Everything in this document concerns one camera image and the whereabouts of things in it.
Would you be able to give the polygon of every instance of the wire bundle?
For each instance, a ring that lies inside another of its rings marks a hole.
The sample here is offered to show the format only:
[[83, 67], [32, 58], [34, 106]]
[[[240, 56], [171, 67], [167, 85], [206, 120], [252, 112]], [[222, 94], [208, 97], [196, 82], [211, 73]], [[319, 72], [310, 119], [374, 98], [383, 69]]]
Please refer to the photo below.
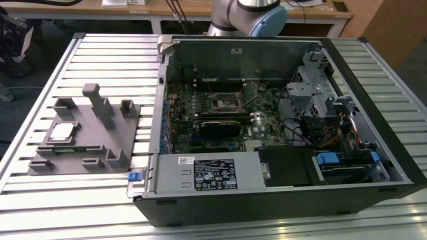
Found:
[[186, 23], [188, 22], [188, 20], [187, 20], [187, 16], [186, 16], [186, 13], [184, 13], [184, 10], [183, 10], [183, 8], [182, 8], [182, 4], [180, 4], [179, 0], [166, 0], [166, 3], [167, 3], [167, 5], [168, 5], [168, 8], [170, 8], [171, 11], [172, 11], [174, 17], [176, 18], [176, 20], [178, 20], [178, 22], [179, 22], [179, 24], [180, 24], [180, 26], [182, 26], [182, 30], [184, 31], [184, 34], [188, 34], [186, 25], [184, 25], [184, 23], [183, 23], [182, 16], [183, 16], [183, 18], [184, 18]]

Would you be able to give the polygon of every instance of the desk leg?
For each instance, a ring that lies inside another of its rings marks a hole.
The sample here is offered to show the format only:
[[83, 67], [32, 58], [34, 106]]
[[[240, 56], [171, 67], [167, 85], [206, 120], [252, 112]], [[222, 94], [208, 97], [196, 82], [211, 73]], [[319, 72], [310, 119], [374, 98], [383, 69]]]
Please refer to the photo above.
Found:
[[331, 30], [327, 33], [329, 38], [338, 38], [342, 35], [347, 23], [347, 18], [339, 18], [335, 20], [335, 24], [331, 27]]
[[151, 15], [150, 21], [152, 34], [162, 34], [162, 16]]

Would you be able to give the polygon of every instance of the desk surface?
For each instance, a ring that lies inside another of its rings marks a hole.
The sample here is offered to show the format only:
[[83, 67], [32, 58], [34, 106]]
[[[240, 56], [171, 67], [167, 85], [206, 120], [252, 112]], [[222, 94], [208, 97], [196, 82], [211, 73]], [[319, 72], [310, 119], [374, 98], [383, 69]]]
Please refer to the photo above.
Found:
[[[84, 0], [79, 4], [68, 7], [51, 6], [35, 3], [4, 2], [0, 4], [10, 13], [55, 13], [55, 14], [104, 14], [104, 15], [163, 15], [170, 16], [171, 9], [166, 0], [151, 0], [147, 5], [130, 4], [128, 8], [103, 9], [102, 0]], [[210, 0], [180, 0], [187, 16], [210, 16], [212, 2]], [[326, 5], [334, 8], [333, 0], [327, 0]], [[353, 14], [350, 12], [339, 12], [337, 10], [323, 10], [319, 7], [309, 7], [305, 9], [289, 10], [291, 18], [343, 18], [350, 19]]]
[[[211, 0], [180, 0], [180, 5], [184, 10], [184, 13], [188, 16], [210, 16], [211, 15], [211, 7], [212, 1]], [[325, 10], [321, 7], [306, 7], [306, 17], [307, 18], [343, 18], [351, 19], [353, 14], [350, 12], [339, 12], [334, 7], [333, 0], [327, 0], [326, 5], [329, 9], [334, 10]], [[305, 12], [302, 8], [291, 9], [287, 11], [290, 18], [303, 18]], [[164, 0], [154, 0], [152, 1], [152, 8], [151, 8], [152, 15], [171, 15], [171, 10]]]

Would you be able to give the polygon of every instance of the white label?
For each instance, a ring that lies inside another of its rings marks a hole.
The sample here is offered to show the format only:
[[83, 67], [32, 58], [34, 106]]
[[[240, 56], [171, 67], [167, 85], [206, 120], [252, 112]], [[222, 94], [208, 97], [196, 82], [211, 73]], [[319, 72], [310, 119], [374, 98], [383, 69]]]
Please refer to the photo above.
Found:
[[148, 14], [148, 11], [128, 11], [131, 14]]
[[195, 157], [194, 156], [180, 156], [178, 157], [178, 164], [194, 164]]

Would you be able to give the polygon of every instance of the power supply label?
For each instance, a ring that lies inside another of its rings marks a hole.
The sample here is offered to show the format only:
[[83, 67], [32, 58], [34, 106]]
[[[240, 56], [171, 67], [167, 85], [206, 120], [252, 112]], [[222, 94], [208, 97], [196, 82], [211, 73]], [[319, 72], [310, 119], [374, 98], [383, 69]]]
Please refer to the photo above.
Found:
[[194, 188], [198, 191], [236, 189], [235, 160], [195, 160]]

